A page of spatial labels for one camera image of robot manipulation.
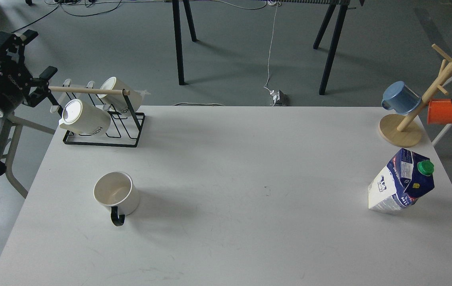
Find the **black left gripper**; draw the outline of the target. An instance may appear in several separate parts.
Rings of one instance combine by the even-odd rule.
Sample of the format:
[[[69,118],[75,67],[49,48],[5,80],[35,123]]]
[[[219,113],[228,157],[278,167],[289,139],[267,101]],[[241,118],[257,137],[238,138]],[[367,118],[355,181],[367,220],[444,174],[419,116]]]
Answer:
[[[36,107],[44,99],[58,106],[49,88],[49,80],[58,69],[48,66],[39,78],[34,78],[25,65],[25,47],[38,35],[30,29],[22,34],[0,31],[0,116],[13,112],[21,104]]]

